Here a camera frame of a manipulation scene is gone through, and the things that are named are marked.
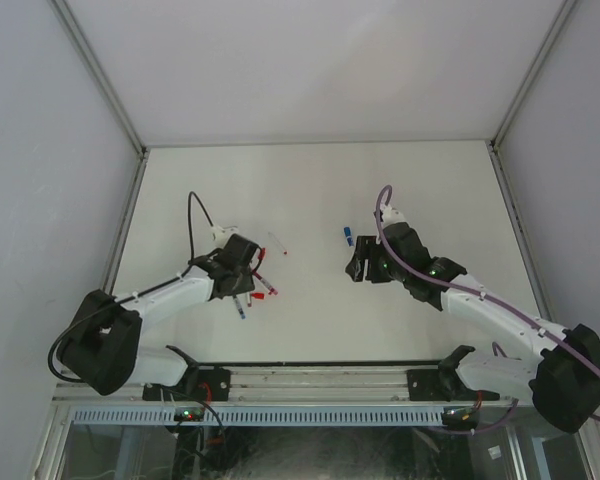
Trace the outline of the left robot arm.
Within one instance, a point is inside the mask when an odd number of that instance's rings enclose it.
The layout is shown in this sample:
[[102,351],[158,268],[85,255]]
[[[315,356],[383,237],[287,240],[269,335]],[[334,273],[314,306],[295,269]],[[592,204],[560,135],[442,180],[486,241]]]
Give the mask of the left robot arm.
[[196,362],[175,345],[142,346],[144,336],[194,306],[254,290],[261,247],[234,233],[225,244],[190,259],[182,273],[118,298],[88,293],[69,326],[54,340],[47,366],[66,383],[86,384],[109,396],[131,383],[180,383]]

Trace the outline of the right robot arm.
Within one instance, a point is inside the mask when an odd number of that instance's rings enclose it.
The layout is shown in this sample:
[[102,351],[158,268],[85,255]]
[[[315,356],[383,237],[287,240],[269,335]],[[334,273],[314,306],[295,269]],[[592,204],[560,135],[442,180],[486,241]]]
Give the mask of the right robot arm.
[[379,236],[348,236],[345,267],[355,282],[397,282],[417,301],[481,329],[501,347],[495,356],[468,345],[438,365],[450,399],[485,392],[531,403],[551,426],[577,432],[600,407],[600,338],[579,324],[569,329],[520,312],[488,291],[465,267],[433,256],[406,222]]

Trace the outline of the white marker blue end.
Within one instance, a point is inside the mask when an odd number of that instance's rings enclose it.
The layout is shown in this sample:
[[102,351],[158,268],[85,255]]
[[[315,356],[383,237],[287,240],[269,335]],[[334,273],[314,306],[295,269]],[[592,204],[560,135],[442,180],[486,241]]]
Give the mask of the white marker blue end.
[[349,247],[353,247],[354,246],[354,238],[353,238],[351,229],[348,226],[346,226],[343,228],[343,232],[344,232],[344,236],[345,236],[347,245]]

